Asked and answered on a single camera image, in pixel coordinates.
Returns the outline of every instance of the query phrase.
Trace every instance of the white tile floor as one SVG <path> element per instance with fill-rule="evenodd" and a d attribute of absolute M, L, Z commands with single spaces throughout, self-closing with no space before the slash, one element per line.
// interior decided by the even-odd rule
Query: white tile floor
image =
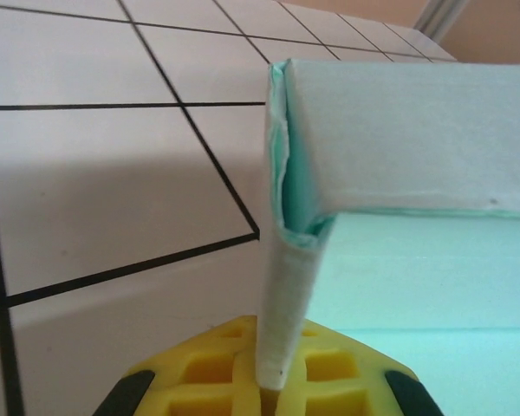
<path fill-rule="evenodd" d="M 256 312 L 264 57 L 452 59 L 408 29 L 218 2 L 123 0 L 141 39 L 116 0 L 0 1 L 0 307 L 28 415 L 91 414 L 131 364 Z M 0 415 L 2 391 L 0 371 Z"/>

